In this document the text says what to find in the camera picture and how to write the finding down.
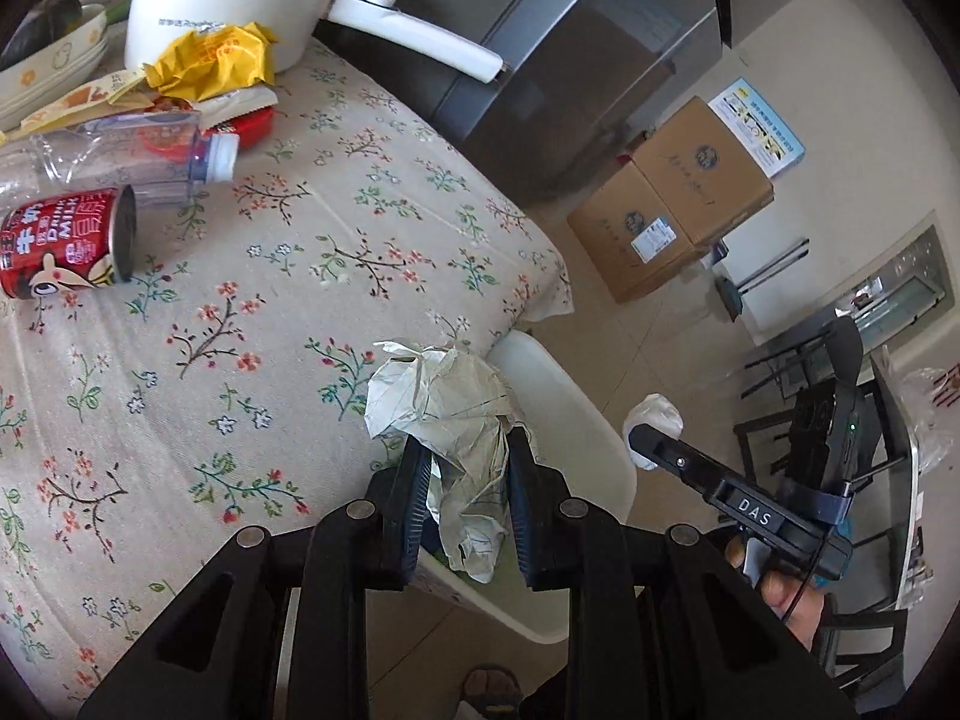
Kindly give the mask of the right hand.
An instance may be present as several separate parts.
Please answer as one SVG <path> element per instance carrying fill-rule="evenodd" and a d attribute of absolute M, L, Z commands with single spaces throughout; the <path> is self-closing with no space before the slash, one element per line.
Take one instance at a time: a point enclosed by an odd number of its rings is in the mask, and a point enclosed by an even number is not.
<path fill-rule="evenodd" d="M 792 575 L 770 571 L 760 580 L 760 595 L 779 616 L 782 624 L 810 652 L 822 619 L 822 593 L 807 585 L 800 585 Z"/>

